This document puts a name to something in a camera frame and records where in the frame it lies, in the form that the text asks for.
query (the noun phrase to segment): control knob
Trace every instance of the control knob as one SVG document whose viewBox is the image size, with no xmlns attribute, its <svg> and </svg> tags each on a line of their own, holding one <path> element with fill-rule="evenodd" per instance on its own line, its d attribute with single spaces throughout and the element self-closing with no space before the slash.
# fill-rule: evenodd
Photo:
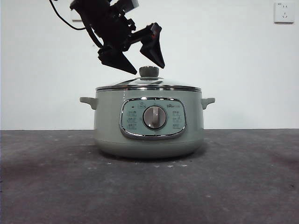
<svg viewBox="0 0 299 224">
<path fill-rule="evenodd" d="M 145 125 L 151 129 L 158 129 L 166 122 L 166 113 L 159 106 L 151 106 L 143 114 Z"/>
</svg>

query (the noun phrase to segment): metal rim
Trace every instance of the metal rim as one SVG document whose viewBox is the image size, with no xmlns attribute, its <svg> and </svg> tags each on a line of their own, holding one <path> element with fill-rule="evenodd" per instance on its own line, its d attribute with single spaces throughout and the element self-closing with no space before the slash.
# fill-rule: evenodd
<svg viewBox="0 0 299 224">
<path fill-rule="evenodd" d="M 101 90 L 173 90 L 173 91 L 199 91 L 201 88 L 185 85 L 110 85 L 96 88 L 96 91 Z"/>
</svg>

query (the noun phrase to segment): glass lid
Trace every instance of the glass lid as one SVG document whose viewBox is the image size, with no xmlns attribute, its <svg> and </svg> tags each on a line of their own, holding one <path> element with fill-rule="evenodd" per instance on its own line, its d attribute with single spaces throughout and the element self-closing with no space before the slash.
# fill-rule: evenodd
<svg viewBox="0 0 299 224">
<path fill-rule="evenodd" d="M 158 77 L 159 68 L 154 66 L 144 66 L 139 69 L 141 77 L 130 79 L 115 85 L 101 86 L 100 90 L 181 90 L 181 91 L 201 91 L 198 87 L 182 85 L 181 83 Z"/>
</svg>

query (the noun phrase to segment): pot handle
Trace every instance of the pot handle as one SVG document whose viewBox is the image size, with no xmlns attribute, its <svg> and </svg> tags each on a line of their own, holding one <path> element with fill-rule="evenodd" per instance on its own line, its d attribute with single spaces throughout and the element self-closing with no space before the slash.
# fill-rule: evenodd
<svg viewBox="0 0 299 224">
<path fill-rule="evenodd" d="M 209 104 L 215 103 L 215 98 L 203 98 L 201 99 L 202 109 L 206 109 Z"/>
<path fill-rule="evenodd" d="M 93 110 L 97 109 L 98 106 L 98 99 L 97 98 L 91 98 L 91 97 L 80 97 L 81 103 L 89 104 Z"/>
</svg>

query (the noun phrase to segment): mint green pot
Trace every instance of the mint green pot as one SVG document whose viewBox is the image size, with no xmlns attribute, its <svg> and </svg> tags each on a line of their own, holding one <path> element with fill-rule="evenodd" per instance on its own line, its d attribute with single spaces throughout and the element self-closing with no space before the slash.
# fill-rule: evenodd
<svg viewBox="0 0 299 224">
<path fill-rule="evenodd" d="M 203 110 L 215 98 L 201 89 L 159 78 L 158 68 L 140 68 L 141 77 L 96 89 L 81 97 L 95 110 L 94 139 L 100 150 L 131 158 L 189 154 L 204 139 Z"/>
</svg>

